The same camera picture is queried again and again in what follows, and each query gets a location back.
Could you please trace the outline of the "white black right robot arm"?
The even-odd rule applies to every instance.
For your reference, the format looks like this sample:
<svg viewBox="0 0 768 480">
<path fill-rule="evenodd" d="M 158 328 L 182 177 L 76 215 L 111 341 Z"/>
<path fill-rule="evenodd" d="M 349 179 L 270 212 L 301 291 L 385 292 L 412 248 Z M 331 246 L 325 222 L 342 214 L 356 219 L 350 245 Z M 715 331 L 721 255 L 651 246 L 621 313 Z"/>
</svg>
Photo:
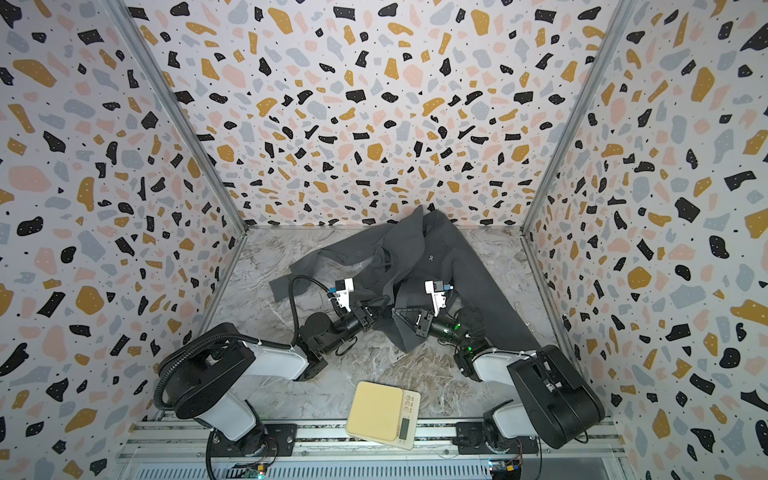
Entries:
<svg viewBox="0 0 768 480">
<path fill-rule="evenodd" d="M 589 441 L 589 429 L 605 419 L 605 408 L 575 366 L 555 345 L 505 350 L 490 343 L 480 312 L 462 308 L 436 315 L 422 308 L 396 308 L 393 317 L 413 333 L 454 348 L 462 374 L 477 382 L 511 386 L 518 398 L 483 414 L 479 435 L 487 448 L 506 452 L 514 440 L 534 437 L 558 449 Z"/>
</svg>

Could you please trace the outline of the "dark grey zip jacket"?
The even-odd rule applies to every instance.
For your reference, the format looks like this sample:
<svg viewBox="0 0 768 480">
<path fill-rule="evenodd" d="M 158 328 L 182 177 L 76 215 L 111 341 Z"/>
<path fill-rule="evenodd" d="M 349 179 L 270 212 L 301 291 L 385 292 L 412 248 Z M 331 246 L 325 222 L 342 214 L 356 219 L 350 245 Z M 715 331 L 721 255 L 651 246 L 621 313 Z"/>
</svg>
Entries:
<svg viewBox="0 0 768 480">
<path fill-rule="evenodd" d="M 515 351 L 540 347 L 480 257 L 440 211 L 426 213 L 419 207 L 396 224 L 369 227 L 310 252 L 290 266 L 288 275 L 270 282 L 274 299 L 288 297 L 292 278 L 313 277 L 321 257 L 343 266 L 369 262 L 353 276 L 355 300 L 386 295 L 394 308 L 431 309 L 424 283 L 443 281 L 454 287 L 454 300 L 479 311 L 493 346 Z"/>
</svg>

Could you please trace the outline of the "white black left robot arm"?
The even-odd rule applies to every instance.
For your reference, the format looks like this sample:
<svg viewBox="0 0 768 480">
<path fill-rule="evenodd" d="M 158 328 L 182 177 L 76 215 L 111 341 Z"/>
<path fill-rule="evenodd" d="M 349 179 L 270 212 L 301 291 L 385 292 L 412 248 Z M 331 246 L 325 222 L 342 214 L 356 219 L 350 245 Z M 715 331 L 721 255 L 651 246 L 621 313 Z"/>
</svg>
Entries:
<svg viewBox="0 0 768 480">
<path fill-rule="evenodd" d="M 219 324 L 160 363 L 155 406 L 209 428 L 218 445 L 237 456 L 254 455 L 268 445 L 268 430 L 254 407 L 232 392 L 240 378 L 313 379 L 327 366 L 327 354 L 374 326 L 387 301 L 386 296 L 356 301 L 337 321 L 314 313 L 298 329 L 294 345 L 242 334 L 229 322 Z"/>
</svg>

